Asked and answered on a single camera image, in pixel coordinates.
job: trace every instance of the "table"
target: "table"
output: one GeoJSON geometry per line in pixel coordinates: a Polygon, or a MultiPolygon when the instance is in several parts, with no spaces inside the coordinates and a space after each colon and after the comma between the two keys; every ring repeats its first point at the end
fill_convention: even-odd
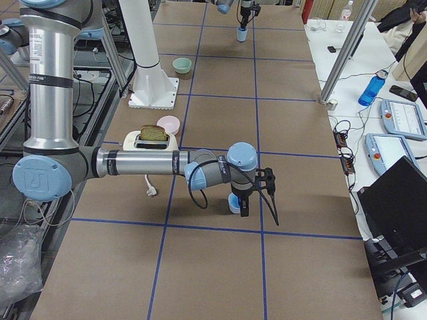
{"type": "Polygon", "coordinates": [[[152,176],[154,198],[143,177],[88,181],[32,319],[381,319],[299,10],[263,6],[245,43],[235,10],[161,4],[161,65],[193,71],[173,111],[123,101],[103,146],[167,114],[181,149],[247,141],[274,169],[281,225],[256,195],[248,218],[229,213],[227,185],[202,211],[181,177],[152,176]]]}
{"type": "MultiPolygon", "coordinates": [[[[338,56],[338,52],[330,53],[327,50],[327,46],[333,45],[335,48],[340,48],[351,25],[351,22],[349,22],[345,32],[337,33],[334,30],[336,22],[337,21],[325,21],[324,23],[326,24],[326,28],[324,31],[313,32],[308,28],[306,29],[310,51],[312,52],[313,60],[316,64],[316,72],[318,74],[321,87],[324,85],[324,81],[322,80],[326,80],[328,78],[329,72],[332,69],[336,57],[338,56]]],[[[318,24],[318,22],[314,20],[309,21],[309,26],[310,23],[315,25],[318,24]]],[[[395,58],[393,54],[389,50],[375,24],[368,22],[362,42],[353,58],[348,61],[340,78],[347,78],[350,75],[370,74],[349,77],[348,79],[338,81],[334,88],[334,92],[331,95],[331,99],[338,100],[338,106],[336,109],[334,111],[329,111],[332,128],[335,127],[336,121],[341,120],[350,121],[351,127],[353,128],[360,128],[362,126],[362,120],[359,118],[358,112],[364,107],[358,104],[358,98],[365,90],[370,79],[373,77],[373,73],[380,69],[391,67],[391,64],[394,61],[395,58]]],[[[383,86],[378,96],[385,99],[405,102],[406,100],[403,98],[388,92],[392,85],[398,85],[408,90],[412,89],[409,82],[396,81],[393,74],[389,73],[386,84],[383,86]]],[[[362,130],[350,131],[347,139],[348,146],[354,152],[356,152],[356,150],[358,151],[355,163],[356,184],[354,191],[358,191],[362,187],[370,186],[378,178],[378,174],[371,166],[364,148],[364,137],[362,137],[362,135],[367,133],[386,133],[380,118],[380,104],[381,100],[377,99],[373,102],[370,110],[366,109],[362,112],[364,120],[366,120],[369,113],[369,120],[366,123],[364,133],[362,133],[362,130]]],[[[427,110],[421,100],[418,99],[417,104],[419,104],[421,108],[423,118],[427,119],[427,110]]],[[[338,129],[346,129],[346,126],[343,125],[343,127],[339,127],[338,129]]],[[[416,157],[427,155],[427,141],[420,142],[408,139],[408,142],[416,157]]],[[[424,174],[427,174],[427,161],[422,159],[418,161],[418,164],[421,171],[424,174]]],[[[353,183],[353,181],[354,176],[350,176],[350,183],[353,183]]],[[[372,236],[362,213],[358,214],[358,225],[364,239],[368,239],[372,236]]],[[[395,319],[424,319],[426,312],[427,302],[424,301],[412,309],[397,308],[395,311],[395,319]]],[[[389,313],[384,314],[384,319],[389,319],[389,317],[389,313]]]]}

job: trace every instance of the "water bottle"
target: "water bottle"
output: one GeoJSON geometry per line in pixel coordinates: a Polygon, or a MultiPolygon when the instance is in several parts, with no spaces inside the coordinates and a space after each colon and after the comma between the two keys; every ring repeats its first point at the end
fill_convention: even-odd
{"type": "Polygon", "coordinates": [[[340,20],[336,24],[335,30],[337,32],[343,32],[346,28],[346,23],[348,19],[350,18],[350,15],[352,14],[353,10],[353,1],[349,1],[348,4],[342,9],[340,20]]]}
{"type": "Polygon", "coordinates": [[[360,96],[358,100],[359,104],[365,107],[369,106],[375,99],[378,92],[380,92],[382,86],[385,84],[387,76],[387,71],[379,70],[375,77],[371,79],[363,94],[360,96]]]}

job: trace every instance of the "metal pole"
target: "metal pole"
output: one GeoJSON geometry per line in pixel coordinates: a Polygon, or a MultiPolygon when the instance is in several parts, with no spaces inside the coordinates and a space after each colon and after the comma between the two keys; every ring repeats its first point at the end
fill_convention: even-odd
{"type": "Polygon", "coordinates": [[[334,90],[346,63],[350,58],[351,52],[353,52],[354,48],[357,46],[357,42],[365,30],[366,22],[368,22],[369,16],[371,16],[377,2],[378,0],[365,0],[363,2],[362,8],[360,8],[359,14],[348,32],[348,36],[342,45],[341,51],[334,66],[332,67],[328,79],[326,80],[325,86],[320,93],[319,102],[321,104],[326,104],[328,102],[332,90],[334,90]]]}
{"type": "Polygon", "coordinates": [[[113,37],[111,36],[111,32],[108,27],[107,19],[105,15],[102,15],[102,25],[104,28],[104,35],[102,37],[102,44],[104,46],[105,52],[107,53],[108,61],[113,69],[113,73],[121,90],[123,90],[123,96],[125,97],[128,92],[128,88],[126,87],[127,78],[125,71],[119,60],[119,53],[117,52],[117,48],[115,47],[113,37]]]}
{"type": "Polygon", "coordinates": [[[4,68],[6,74],[12,78],[19,90],[28,91],[28,81],[24,79],[18,68],[12,63],[6,54],[0,50],[0,65],[4,68]]]}

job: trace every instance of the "plastic bag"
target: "plastic bag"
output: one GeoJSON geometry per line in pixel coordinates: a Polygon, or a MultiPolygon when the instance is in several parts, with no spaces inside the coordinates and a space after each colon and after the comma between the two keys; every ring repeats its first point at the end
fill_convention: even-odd
{"type": "Polygon", "coordinates": [[[41,243],[38,225],[20,225],[0,238],[0,307],[39,292],[41,243]]]}

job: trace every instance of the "computer monitor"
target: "computer monitor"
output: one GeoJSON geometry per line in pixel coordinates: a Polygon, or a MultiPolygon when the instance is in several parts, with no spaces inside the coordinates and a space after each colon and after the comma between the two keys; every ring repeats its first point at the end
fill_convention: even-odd
{"type": "MultiPolygon", "coordinates": [[[[402,157],[358,197],[373,236],[383,235],[396,258],[427,247],[427,178],[408,158],[402,157]]],[[[427,261],[421,255],[420,262],[406,266],[426,292],[427,261]]]]}

